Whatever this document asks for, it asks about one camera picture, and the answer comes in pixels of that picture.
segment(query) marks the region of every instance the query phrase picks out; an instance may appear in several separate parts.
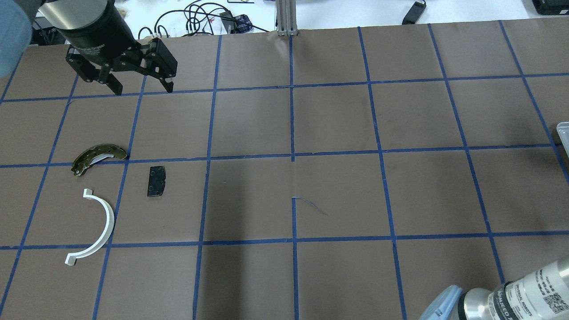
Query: qr code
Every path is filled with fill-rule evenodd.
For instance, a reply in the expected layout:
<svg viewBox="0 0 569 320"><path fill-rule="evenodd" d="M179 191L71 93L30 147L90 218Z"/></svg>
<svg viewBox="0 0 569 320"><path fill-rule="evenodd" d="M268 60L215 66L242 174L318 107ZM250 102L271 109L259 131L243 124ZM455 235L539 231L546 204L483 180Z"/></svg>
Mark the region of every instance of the qr code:
<svg viewBox="0 0 569 320"><path fill-rule="evenodd" d="M555 314L569 310L569 306L565 303L565 301L563 301L563 299L561 299L559 293L554 293L550 296L544 297L543 299L549 305L551 310L555 312Z"/></svg>

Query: light blue cap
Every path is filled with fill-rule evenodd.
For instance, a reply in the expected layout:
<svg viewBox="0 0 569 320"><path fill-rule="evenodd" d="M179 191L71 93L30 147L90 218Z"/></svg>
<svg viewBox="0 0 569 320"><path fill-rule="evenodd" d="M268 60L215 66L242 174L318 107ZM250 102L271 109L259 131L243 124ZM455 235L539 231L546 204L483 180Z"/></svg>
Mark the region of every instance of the light blue cap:
<svg viewBox="0 0 569 320"><path fill-rule="evenodd" d="M462 288L451 285L435 298L419 320L447 320L462 294Z"/></svg>
<svg viewBox="0 0 569 320"><path fill-rule="evenodd" d="M13 0L0 0L0 77L12 73L30 44L32 27L28 16Z"/></svg>

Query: white arc-shaped object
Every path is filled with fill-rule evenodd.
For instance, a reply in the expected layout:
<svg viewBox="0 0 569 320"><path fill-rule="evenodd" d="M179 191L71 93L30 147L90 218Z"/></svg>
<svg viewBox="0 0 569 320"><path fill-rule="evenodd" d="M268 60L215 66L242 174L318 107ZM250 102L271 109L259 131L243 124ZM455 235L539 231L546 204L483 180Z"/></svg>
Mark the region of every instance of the white arc-shaped object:
<svg viewBox="0 0 569 320"><path fill-rule="evenodd" d="M75 265L75 260L88 257L94 254L97 250L101 249L103 245L105 245L105 242L109 239L110 234L113 233L114 212L113 209L110 207L110 204L107 201L104 201L103 199L94 196L93 191L90 189L83 190L83 198L99 201L102 204L103 208L105 208L105 214L106 214L105 229L103 229L103 233L101 234L99 239L97 239L97 241L95 241L95 243L93 243L93 245L91 245L89 248L80 252L68 253L67 259L65 259L65 264L67 265Z"/></svg>

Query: black box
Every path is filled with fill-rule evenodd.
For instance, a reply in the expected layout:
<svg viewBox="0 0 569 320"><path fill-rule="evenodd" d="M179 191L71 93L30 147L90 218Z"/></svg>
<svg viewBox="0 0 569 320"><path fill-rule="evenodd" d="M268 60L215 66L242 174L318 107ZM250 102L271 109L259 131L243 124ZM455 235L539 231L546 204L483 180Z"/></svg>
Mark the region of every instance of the black box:
<svg viewBox="0 0 569 320"><path fill-rule="evenodd" d="M569 0L532 0L538 14L569 15Z"/></svg>

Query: label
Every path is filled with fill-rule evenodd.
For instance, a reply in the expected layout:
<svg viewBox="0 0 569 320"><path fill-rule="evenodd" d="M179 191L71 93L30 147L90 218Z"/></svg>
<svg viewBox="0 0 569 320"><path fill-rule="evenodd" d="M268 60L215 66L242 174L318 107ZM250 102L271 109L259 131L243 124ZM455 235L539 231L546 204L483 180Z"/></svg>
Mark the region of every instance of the label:
<svg viewBox="0 0 569 320"><path fill-rule="evenodd" d="M555 320L569 317L569 288L557 262L500 286L488 295L493 320Z"/></svg>
<svg viewBox="0 0 569 320"><path fill-rule="evenodd" d="M81 51L82 54L86 54L86 55L98 55L101 53L101 49L105 47L105 44L103 43L100 46L97 47L91 47L91 48L76 48L77 50Z"/></svg>

